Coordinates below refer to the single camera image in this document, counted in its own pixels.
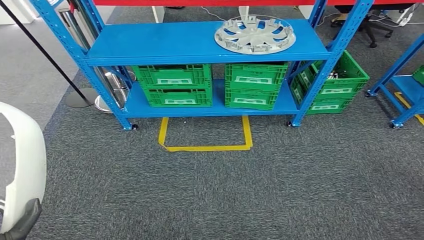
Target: white object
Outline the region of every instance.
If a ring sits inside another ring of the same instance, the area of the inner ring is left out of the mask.
[[[21,110],[0,102],[3,114],[13,128],[16,164],[14,180],[6,187],[0,234],[9,231],[24,215],[29,200],[43,200],[46,187],[46,146],[37,122]]]
[[[30,24],[39,16],[29,0],[3,0],[3,2],[23,24]],[[15,24],[15,21],[0,7],[0,25],[10,24]]]
[[[300,13],[302,13],[305,19],[309,19],[309,17],[311,16],[312,10],[314,9],[314,5],[300,5],[300,6],[297,6],[297,8],[299,9]]]
[[[264,15],[231,18],[215,32],[214,38],[224,49],[250,55],[281,52],[296,41],[290,24]]]
[[[415,9],[416,7],[411,6],[405,10],[403,10],[402,13],[399,12],[399,10],[389,10],[387,11],[386,15],[389,17],[393,22],[405,26],[412,17],[412,9]]]
[[[165,8],[163,6],[151,6],[151,10],[153,11],[154,21],[157,24],[163,23],[165,17]]]
[[[238,13],[242,18],[247,18],[249,15],[249,6],[239,6]]]

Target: yellow floor marking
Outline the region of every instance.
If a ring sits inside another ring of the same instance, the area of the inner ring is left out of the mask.
[[[394,93],[394,95],[396,96],[397,99],[399,99],[399,101],[401,101],[407,108],[411,108],[411,105],[405,100],[405,98],[402,97],[402,93],[400,91],[397,91]],[[424,125],[424,118],[422,118],[419,114],[415,114],[416,119],[418,119],[418,121]]]
[[[245,151],[253,147],[251,125],[248,116],[242,116],[243,133],[245,145],[225,145],[225,146],[165,146],[165,138],[167,137],[168,117],[162,118],[160,124],[157,142],[169,152],[187,151],[187,152],[211,152],[211,151]]]

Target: crate label area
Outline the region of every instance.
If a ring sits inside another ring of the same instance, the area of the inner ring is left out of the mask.
[[[311,110],[338,109],[340,105],[313,106]]]
[[[348,94],[352,93],[352,88],[324,89],[321,94]]]
[[[157,84],[193,84],[191,78],[158,78]]]
[[[251,76],[237,76],[235,82],[239,83],[251,83],[251,84],[273,84],[272,78],[261,78]]]
[[[266,105],[267,101],[264,99],[250,99],[250,98],[234,98],[234,103],[238,104],[260,104],[260,105]]]
[[[165,104],[196,104],[194,99],[165,99]]]

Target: caster wheel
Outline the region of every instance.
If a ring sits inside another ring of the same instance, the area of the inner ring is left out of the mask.
[[[392,129],[401,129],[401,128],[403,128],[404,126],[396,126],[396,125],[394,125],[393,123],[391,124],[391,128]]]
[[[330,27],[339,28],[339,27],[343,26],[344,23],[345,23],[345,20],[335,20],[331,23]]]

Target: cable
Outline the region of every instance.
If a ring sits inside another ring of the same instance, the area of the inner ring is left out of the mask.
[[[207,14],[209,14],[209,15],[212,15],[212,16],[215,16],[215,17],[217,17],[219,20],[222,20],[222,21],[227,21],[227,20],[225,20],[225,19],[223,19],[222,17],[220,17],[220,16],[218,16],[218,15],[216,15],[216,14],[213,14],[213,13],[211,13],[208,9],[206,9],[205,7],[203,7],[203,6],[200,6],[202,9],[204,9],[206,12],[207,12]]]
[[[332,14],[329,14],[329,15],[327,15],[327,16],[324,16],[324,17],[322,18],[321,22],[320,22],[318,25],[316,25],[316,26],[317,26],[317,27],[319,27],[319,26],[323,25],[323,24],[324,24],[324,22],[326,21],[326,18],[327,18],[327,17],[333,16],[333,15],[336,15],[336,14],[340,14],[340,13],[339,13],[339,12],[336,12],[336,13],[332,13]]]
[[[75,92],[86,102],[86,96],[78,89],[78,87],[72,82],[72,80],[66,75],[62,68],[53,60],[50,54],[41,46],[41,44],[35,39],[35,37],[28,31],[28,29],[19,21],[15,14],[6,6],[6,4],[0,0],[0,7],[14,20],[14,22],[19,26],[19,28],[25,33],[25,35],[32,41],[32,43],[42,52],[42,54],[48,59],[48,61],[56,68],[56,70],[62,75],[62,77],[68,82],[68,84],[75,90]]]

